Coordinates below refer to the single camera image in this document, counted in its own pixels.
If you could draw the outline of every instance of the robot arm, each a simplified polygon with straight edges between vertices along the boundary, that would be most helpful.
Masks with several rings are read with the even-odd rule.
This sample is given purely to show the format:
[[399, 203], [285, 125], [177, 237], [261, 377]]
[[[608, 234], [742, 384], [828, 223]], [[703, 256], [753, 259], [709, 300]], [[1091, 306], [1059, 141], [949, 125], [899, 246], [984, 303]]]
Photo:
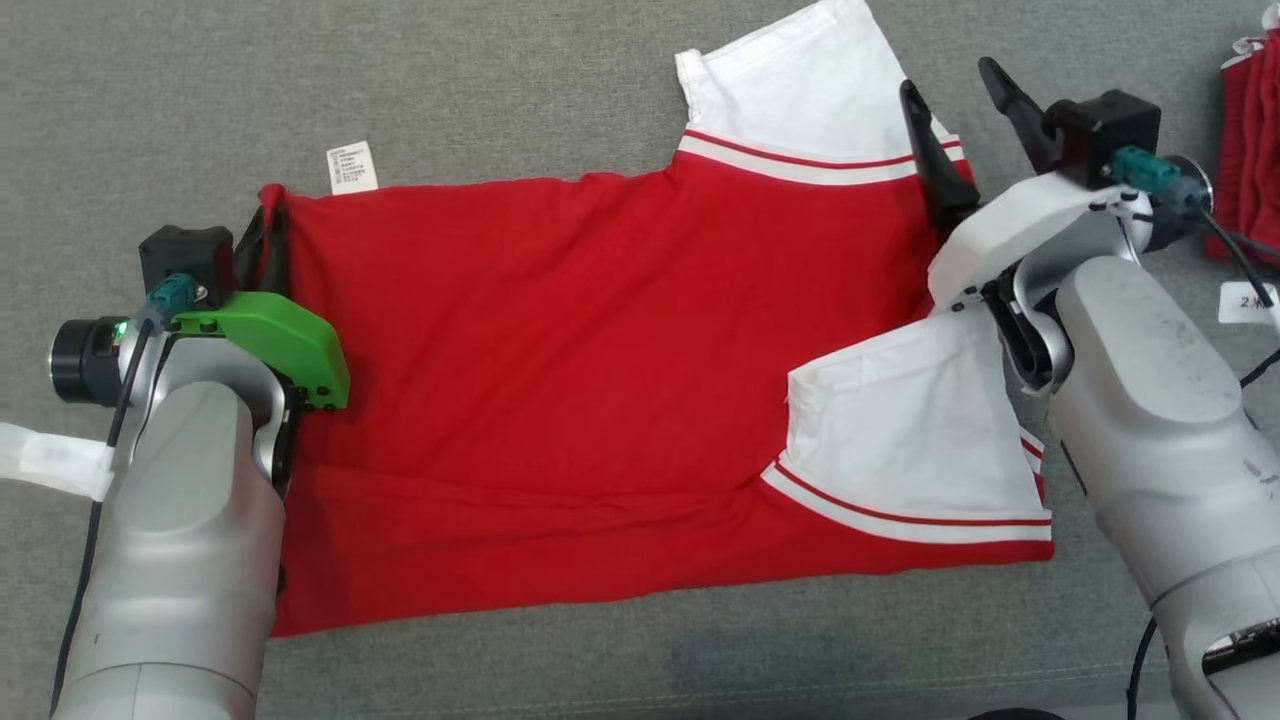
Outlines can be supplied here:
[[1050, 421], [1152, 609], [1178, 701], [1193, 717], [1267, 717], [1280, 685], [1244, 678], [1280, 678], [1280, 457], [1139, 265], [1085, 261], [1057, 310], [1075, 361]]
[[155, 406], [110, 505], [56, 717], [253, 716], [284, 530], [253, 436], [221, 383]]
[[[273, 225], [279, 259], [284, 223]], [[143, 414], [60, 659], [55, 717], [253, 716], [297, 427], [308, 398], [337, 410], [349, 387], [333, 328], [282, 293], [271, 264], [251, 290], [260, 246], [242, 241], [237, 282], [225, 229], [164, 228], [143, 242], [138, 315], [72, 320], [54, 341], [63, 400], [119, 415], [127, 397]]]
[[[1050, 398], [1098, 525], [1161, 629], [1183, 711], [1272, 717], [1280, 459], [1230, 368], [1139, 264], [1192, 229], [1181, 201], [1199, 211], [1208, 182], [1185, 159], [1149, 156], [1158, 108], [1111, 91], [1046, 114], [993, 60], [979, 68], [1039, 174], [934, 220], [936, 311], [984, 302], [1024, 391]], [[915, 145], [929, 145], [911, 123], [923, 101], [909, 83], [902, 95]], [[924, 190], [946, 206], [938, 196], [961, 193], [931, 158], [916, 151]]]

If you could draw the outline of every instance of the red stripe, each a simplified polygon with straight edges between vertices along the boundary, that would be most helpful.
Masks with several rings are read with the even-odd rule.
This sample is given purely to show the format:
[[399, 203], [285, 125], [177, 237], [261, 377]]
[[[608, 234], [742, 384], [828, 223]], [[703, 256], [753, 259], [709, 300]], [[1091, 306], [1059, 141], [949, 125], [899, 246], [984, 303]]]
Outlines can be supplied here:
[[[721, 140], [718, 137], [701, 133], [694, 129], [686, 129], [685, 135], [690, 137], [696, 137], [698, 140], [705, 140], [713, 145], [719, 145], [721, 147], [728, 147], [730, 150], [737, 150], [739, 152], [746, 152], [748, 155], [755, 155], [756, 158], [764, 158], [765, 160], [777, 160], [780, 163], [790, 163], [792, 165], [808, 165], [810, 168], [827, 168], [832, 170], [858, 170], [867, 168], [884, 168], [888, 165], [901, 165], [902, 163], [914, 163], [915, 158], [911, 155], [902, 155], [901, 158], [891, 158], [888, 160], [874, 160], [870, 163], [823, 163], [820, 160], [805, 160], [803, 158], [791, 158], [790, 155], [777, 155], [774, 152], [765, 152], [764, 150], [756, 150], [755, 147], [746, 147], [730, 142], [727, 140]], [[942, 147], [960, 147], [959, 140], [952, 140], [946, 142]]]
[[890, 515], [888, 512], [878, 512], [876, 510], [869, 510], [867, 507], [859, 507], [856, 505], [851, 505], [849, 502], [845, 502], [844, 500], [840, 500], [838, 497], [832, 497], [832, 496], [822, 492], [820, 489], [818, 489], [818, 488], [810, 486], [809, 483], [801, 480], [800, 478], [797, 478], [796, 474], [792, 473], [791, 470], [787, 470], [786, 468], [783, 468], [782, 466], [782, 460], [778, 460], [777, 462], [774, 462], [773, 466], [777, 468], [778, 471], [782, 473], [783, 475], [786, 475], [791, 482], [794, 482], [795, 484], [797, 484], [797, 486], [803, 487], [804, 489], [812, 492], [813, 495], [817, 495], [818, 497], [826, 500], [827, 502], [831, 502], [833, 505], [838, 505], [838, 506], [844, 507], [845, 510], [852, 510], [854, 512], [858, 512], [860, 515], [867, 515], [869, 518], [879, 518], [881, 520], [892, 520], [895, 523], [910, 523], [910, 524], [914, 524], [914, 525], [965, 525], [965, 527], [977, 527], [977, 528], [989, 528], [989, 527], [1001, 527], [1001, 525], [1048, 525], [1050, 524], [1050, 520], [938, 520], [938, 519], [933, 519], [933, 518], [906, 518], [906, 516], [902, 516], [902, 515]]
[[1029, 441], [1027, 438], [1023, 438], [1023, 447], [1025, 447], [1027, 452], [1030, 452], [1036, 457], [1039, 457], [1041, 460], [1044, 459], [1044, 451], [1042, 448], [1036, 447], [1034, 445], [1032, 445], [1032, 441]]

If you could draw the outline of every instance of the white tag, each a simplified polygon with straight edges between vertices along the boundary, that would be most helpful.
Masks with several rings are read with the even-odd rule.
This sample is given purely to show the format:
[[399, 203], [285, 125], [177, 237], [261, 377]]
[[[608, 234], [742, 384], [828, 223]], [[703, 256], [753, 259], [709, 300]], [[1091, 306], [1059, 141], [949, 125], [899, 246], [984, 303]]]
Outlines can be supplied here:
[[329, 186], [334, 195], [378, 190], [374, 154], [369, 151], [367, 141], [334, 147], [328, 152], [328, 158]]
[[[1276, 286], [1265, 283], [1267, 295], [1272, 302], [1280, 302], [1276, 296]], [[1262, 305], [1262, 299], [1254, 292], [1253, 286], [1244, 281], [1222, 283], [1222, 295], [1217, 304], [1217, 322], [1224, 325], [1242, 323], [1270, 324], [1271, 313]]]

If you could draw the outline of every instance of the gray fabric surface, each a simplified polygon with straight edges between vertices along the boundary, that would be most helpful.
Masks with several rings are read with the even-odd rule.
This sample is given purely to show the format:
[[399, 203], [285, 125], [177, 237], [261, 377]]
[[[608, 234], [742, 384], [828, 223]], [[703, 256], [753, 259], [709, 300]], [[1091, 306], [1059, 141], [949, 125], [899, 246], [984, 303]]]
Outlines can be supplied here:
[[[102, 437], [61, 405], [59, 323], [140, 301], [137, 243], [165, 223], [238, 232], [255, 192], [328, 192], [323, 152], [369, 140], [383, 184], [662, 167], [684, 124], [671, 55], [712, 50], [804, 0], [337, 0], [5, 4], [0, 419]], [[1165, 109], [1166, 150], [1212, 165], [1216, 68], [1261, 1], [879, 0], [909, 74], [988, 193], [1025, 160], [974, 70], [1036, 97], [1124, 87]], [[1274, 348], [1213, 320], [1229, 269], [1176, 247], [1149, 265], [1244, 372]], [[1280, 373], [1251, 392], [1276, 439]], [[1043, 407], [1019, 401], [1048, 437]], [[1121, 698], [1146, 618], [1061, 455], [1048, 564], [841, 577], [598, 606], [420, 619], [273, 642], [264, 717], [608, 715], [928, 717]], [[0, 486], [4, 707], [37, 717], [87, 502]], [[1148, 664], [1165, 691], [1162, 653]]]

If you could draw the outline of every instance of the cable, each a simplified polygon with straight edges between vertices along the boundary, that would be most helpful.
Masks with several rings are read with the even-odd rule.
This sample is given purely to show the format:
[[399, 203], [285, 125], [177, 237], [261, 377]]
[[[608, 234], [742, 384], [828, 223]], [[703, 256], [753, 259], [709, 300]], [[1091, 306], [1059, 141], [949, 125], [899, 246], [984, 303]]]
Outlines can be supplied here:
[[[115, 414], [111, 415], [111, 427], [106, 432], [106, 448], [111, 454], [120, 441], [120, 428], [124, 427], [124, 413], [129, 407], [129, 396], [133, 395], [133, 382], [138, 377], [138, 366], [142, 364], [142, 354], [146, 350], [147, 340], [151, 336], [151, 320], [145, 319], [138, 324], [138, 340], [133, 345], [133, 354], [129, 355], [129, 365], [124, 370], [124, 379], [120, 383], [120, 396], [115, 400]], [[76, 625], [79, 624], [81, 609], [84, 605], [84, 591], [88, 589], [88, 577], [93, 569], [93, 553], [97, 550], [97, 528], [102, 523], [102, 503], [93, 501], [88, 509], [88, 529], [84, 533], [84, 555], [81, 557], [81, 575], [76, 582], [76, 597], [72, 600], [72, 611], [67, 615], [67, 628], [63, 630], [63, 644], [58, 648], [58, 665], [54, 667], [54, 693], [49, 701], [49, 716], [52, 717], [58, 710], [58, 700], [63, 694], [63, 682], [67, 679], [67, 661], [72, 653], [72, 639], [76, 637]]]
[[1243, 378], [1240, 378], [1240, 387], [1242, 388], [1243, 387], [1249, 387], [1249, 383], [1252, 383], [1253, 380], [1261, 378], [1262, 374], [1266, 373], [1267, 369], [1271, 368], [1271, 365], [1275, 365], [1276, 363], [1280, 363], [1280, 348], [1277, 348], [1275, 352], [1272, 352], [1271, 355], [1268, 355], [1267, 359], [1263, 360], [1262, 363], [1258, 363], [1258, 366], [1254, 368], [1254, 369], [1252, 369], [1252, 370], [1249, 370], [1249, 373], [1247, 375], [1244, 375]]
[[1271, 263], [1276, 268], [1280, 268], [1280, 250], [1276, 250], [1275, 247], [1267, 245], [1262, 245], [1261, 242], [1254, 242], [1240, 233], [1233, 233], [1231, 238], [1235, 240], [1236, 245], [1248, 247], [1251, 252], [1257, 252], [1258, 255], [1266, 255], [1265, 261]]
[[1151, 647], [1151, 638], [1155, 635], [1156, 619], [1152, 618], [1147, 621], [1147, 629], [1142, 633], [1142, 641], [1138, 642], [1138, 652], [1133, 656], [1133, 671], [1129, 673], [1129, 687], [1124, 692], [1126, 698], [1125, 717], [1129, 720], [1137, 720], [1138, 717], [1138, 680], [1142, 679], [1142, 662], [1147, 659], [1147, 648]]
[[1208, 229], [1213, 231], [1213, 234], [1216, 234], [1219, 240], [1222, 241], [1222, 245], [1226, 246], [1228, 251], [1230, 251], [1231, 259], [1235, 260], [1236, 265], [1239, 265], [1244, 277], [1248, 278], [1249, 284], [1253, 286], [1253, 292], [1257, 293], [1258, 301], [1263, 307], [1266, 307], [1267, 315], [1271, 316], [1271, 323], [1275, 325], [1276, 332], [1280, 332], [1280, 306], [1276, 306], [1275, 300], [1271, 299], [1271, 293], [1267, 292], [1267, 286], [1262, 282], [1262, 277], [1258, 275], [1257, 270], [1253, 269], [1253, 264], [1249, 263], [1244, 251], [1240, 250], [1240, 243], [1236, 242], [1235, 237], [1226, 232], [1222, 225], [1217, 224], [1212, 213], [1210, 213], [1203, 205], [1197, 204], [1196, 213], [1199, 214], [1201, 220], [1208, 225]]

